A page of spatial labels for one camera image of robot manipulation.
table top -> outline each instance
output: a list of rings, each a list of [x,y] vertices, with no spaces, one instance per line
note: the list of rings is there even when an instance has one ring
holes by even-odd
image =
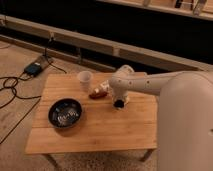
[[[88,93],[81,90],[76,76],[54,74],[48,77],[28,138],[27,154],[156,148],[157,103],[154,96],[129,92],[130,102],[124,109],[117,110],[110,95],[90,99]],[[111,73],[95,73],[92,87],[110,76]],[[83,113],[74,127],[55,129],[48,121],[48,111],[63,98],[78,100]]]

concrete floor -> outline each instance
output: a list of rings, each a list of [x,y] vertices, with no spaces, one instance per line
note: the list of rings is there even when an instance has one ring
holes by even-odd
[[[6,75],[19,75],[23,67],[37,58],[38,53],[12,45],[7,49],[1,49],[7,43],[0,42],[0,77]],[[69,73],[81,70],[95,70],[85,68],[73,63],[55,59],[55,65],[60,66]],[[50,73],[60,71],[49,67],[38,78],[21,83],[18,92],[25,96],[41,94],[45,79]],[[10,92],[0,92],[0,105],[2,100],[10,96]],[[8,107],[0,109],[0,134],[3,135],[4,127],[11,129],[23,113],[26,112],[35,100],[15,100]],[[42,155],[26,155],[25,146],[35,114],[34,109],[0,145],[0,170],[1,171],[25,171],[25,170],[54,170],[53,166]],[[62,170],[71,171],[156,171],[156,152],[145,162],[139,161],[144,150],[130,150],[120,152],[95,152],[95,153],[70,153],[55,154],[53,157]]]

white cup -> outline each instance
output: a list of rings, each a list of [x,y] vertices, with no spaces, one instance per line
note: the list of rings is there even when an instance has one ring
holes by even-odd
[[[88,92],[90,90],[90,84],[93,74],[90,71],[81,71],[78,73],[77,78],[81,83],[83,91]]]

black bowl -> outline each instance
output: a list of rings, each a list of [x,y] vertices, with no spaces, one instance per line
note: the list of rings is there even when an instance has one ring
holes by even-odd
[[[56,128],[73,126],[81,117],[82,108],[74,99],[57,101],[49,110],[49,121]]]

wire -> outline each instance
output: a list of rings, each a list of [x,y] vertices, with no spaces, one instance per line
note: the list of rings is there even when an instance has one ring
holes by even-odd
[[[10,89],[13,96],[12,98],[6,102],[5,104],[3,104],[2,106],[0,106],[0,109],[3,109],[4,107],[6,107],[7,105],[9,105],[10,103],[13,102],[13,100],[15,98],[18,98],[18,99],[21,99],[21,100],[31,100],[31,99],[37,99],[37,98],[40,98],[41,96],[33,96],[33,97],[21,97],[19,96],[17,93],[17,89],[15,88],[18,83],[19,83],[19,80],[21,81],[28,81],[29,79],[31,79],[32,77],[29,77],[29,78],[21,78],[22,76],[24,75],[24,73],[22,73],[20,76],[18,77],[0,77],[0,80],[1,79],[4,79],[4,82],[3,82],[3,87],[0,89],[0,92],[3,91],[3,90],[7,90],[7,89]]]
[[[33,106],[24,114],[24,116],[15,124],[15,126],[8,132],[8,134],[1,140],[0,144],[2,144],[9,135],[18,127],[18,125],[26,118],[26,116],[36,107],[36,105],[40,102],[41,99],[38,99]]]
[[[67,74],[67,71],[65,71],[64,69],[62,69],[62,68],[60,68],[60,67],[57,67],[57,66],[53,65],[53,64],[49,61],[48,58],[50,58],[50,57],[49,57],[48,54],[47,54],[47,49],[48,49],[49,44],[50,44],[51,42],[53,42],[53,39],[52,39],[52,38],[49,39],[47,45],[45,46],[45,48],[44,48],[44,54],[43,54],[43,55],[44,55],[44,57],[45,57],[45,59],[46,59],[46,61],[48,62],[49,65],[51,65],[52,67],[54,67],[54,68],[56,68],[56,69],[62,71],[62,72],[65,73],[65,74]]]

